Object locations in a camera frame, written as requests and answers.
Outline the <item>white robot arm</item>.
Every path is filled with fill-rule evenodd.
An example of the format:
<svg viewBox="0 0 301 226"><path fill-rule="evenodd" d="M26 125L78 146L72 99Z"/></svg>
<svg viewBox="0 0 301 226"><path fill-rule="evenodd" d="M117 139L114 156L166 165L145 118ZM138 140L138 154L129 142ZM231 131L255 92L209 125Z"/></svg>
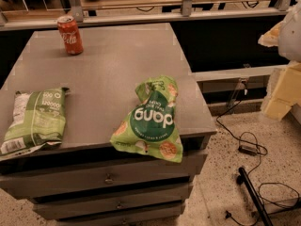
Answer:
<svg viewBox="0 0 301 226"><path fill-rule="evenodd" d="M294 105L301 105L301 3L284 19L261 35L258 44L276 46L289 64L270 75L267 95L261 105L264 116L281 121Z"/></svg>

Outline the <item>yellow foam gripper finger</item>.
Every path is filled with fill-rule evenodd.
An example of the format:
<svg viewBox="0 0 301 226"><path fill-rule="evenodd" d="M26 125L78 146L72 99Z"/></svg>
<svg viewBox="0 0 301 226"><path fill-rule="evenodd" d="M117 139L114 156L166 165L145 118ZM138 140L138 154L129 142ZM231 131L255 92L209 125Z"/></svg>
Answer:
<svg viewBox="0 0 301 226"><path fill-rule="evenodd" d="M260 36L258 44L265 47L278 46L278 36L281 23L274 25L269 31Z"/></svg>
<svg viewBox="0 0 301 226"><path fill-rule="evenodd" d="M266 92L261 104L262 114L281 121L294 105L301 105L301 63L274 69Z"/></svg>

